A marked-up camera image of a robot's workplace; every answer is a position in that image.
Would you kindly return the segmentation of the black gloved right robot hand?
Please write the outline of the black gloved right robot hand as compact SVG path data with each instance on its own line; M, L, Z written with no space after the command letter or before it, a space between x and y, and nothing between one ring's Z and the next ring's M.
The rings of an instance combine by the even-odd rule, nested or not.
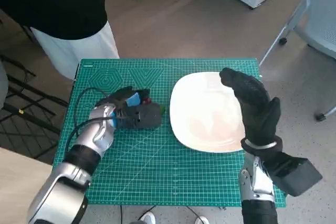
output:
M233 89L239 101L245 138L256 146L273 143L281 115L280 99L271 99L264 85L245 73L224 68L219 76L224 86Z

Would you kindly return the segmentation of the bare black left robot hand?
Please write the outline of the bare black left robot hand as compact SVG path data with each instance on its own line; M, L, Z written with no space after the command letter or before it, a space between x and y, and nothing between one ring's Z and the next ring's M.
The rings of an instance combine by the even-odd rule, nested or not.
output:
M146 100L150 95L150 89L133 89L127 86L117 90L108 96L108 102L115 105L117 109L126 106L137 106Z

